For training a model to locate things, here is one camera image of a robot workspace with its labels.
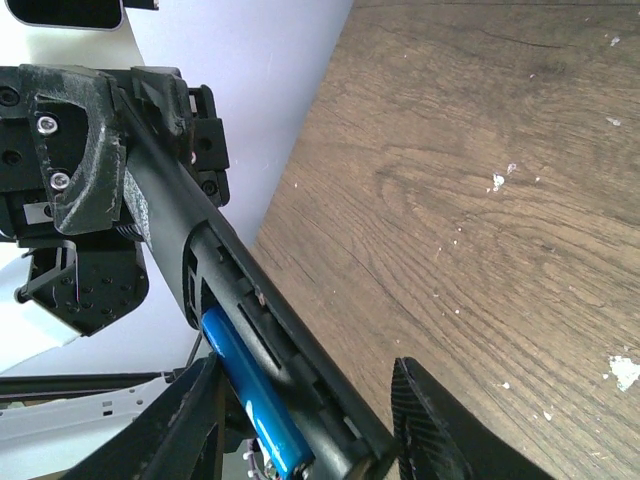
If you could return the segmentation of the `blue battery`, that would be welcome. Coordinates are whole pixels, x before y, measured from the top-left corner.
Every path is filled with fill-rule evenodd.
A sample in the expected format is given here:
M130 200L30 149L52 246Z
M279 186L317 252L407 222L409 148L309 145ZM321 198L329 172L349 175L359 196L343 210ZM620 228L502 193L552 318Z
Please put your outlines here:
M300 479L314 455L223 308L207 310L201 328L280 477Z

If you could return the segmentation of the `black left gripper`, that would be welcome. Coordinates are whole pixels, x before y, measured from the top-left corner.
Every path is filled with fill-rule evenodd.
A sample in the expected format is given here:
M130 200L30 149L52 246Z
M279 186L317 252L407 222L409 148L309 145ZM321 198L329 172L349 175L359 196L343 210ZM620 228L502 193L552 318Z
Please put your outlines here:
M213 93L175 68L1 70L1 238L30 259L20 303L90 336L136 309L147 240L187 240L195 182L230 198Z

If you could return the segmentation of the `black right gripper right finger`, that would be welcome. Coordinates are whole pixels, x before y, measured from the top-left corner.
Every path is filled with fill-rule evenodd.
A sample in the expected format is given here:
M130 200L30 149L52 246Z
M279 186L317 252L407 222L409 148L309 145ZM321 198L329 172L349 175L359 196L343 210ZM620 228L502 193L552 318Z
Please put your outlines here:
M394 362L391 406L402 479L530 477L530 460L485 427L411 357Z

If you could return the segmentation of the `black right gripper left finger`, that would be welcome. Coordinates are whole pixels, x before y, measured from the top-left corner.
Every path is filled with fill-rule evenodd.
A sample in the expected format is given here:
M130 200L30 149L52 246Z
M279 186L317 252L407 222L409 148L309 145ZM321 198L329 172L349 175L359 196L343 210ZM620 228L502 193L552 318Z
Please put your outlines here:
M201 358L66 479L218 479L220 360Z

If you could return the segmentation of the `black remote control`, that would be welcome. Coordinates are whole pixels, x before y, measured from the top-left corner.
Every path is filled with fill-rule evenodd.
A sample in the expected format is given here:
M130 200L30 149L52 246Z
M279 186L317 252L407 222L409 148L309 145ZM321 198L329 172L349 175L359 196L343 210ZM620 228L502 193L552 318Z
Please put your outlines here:
M195 180L187 240L145 240L199 329L220 306L284 402L314 460L300 479L381 479L396 454L389 430L329 357Z

